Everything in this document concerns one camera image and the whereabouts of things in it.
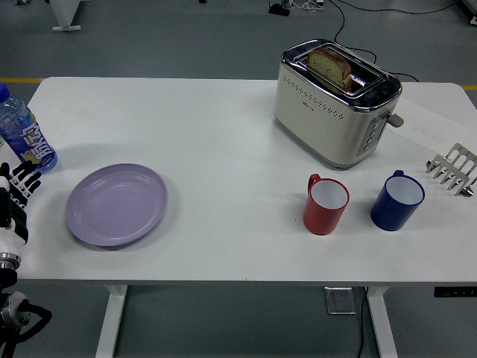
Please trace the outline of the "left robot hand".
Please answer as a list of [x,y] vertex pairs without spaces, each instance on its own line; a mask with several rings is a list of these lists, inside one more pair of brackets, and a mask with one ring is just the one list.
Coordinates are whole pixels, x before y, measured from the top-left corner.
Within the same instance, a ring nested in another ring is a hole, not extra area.
[[41,173],[30,160],[11,169],[1,164],[1,252],[18,254],[28,242],[28,200],[41,185]]

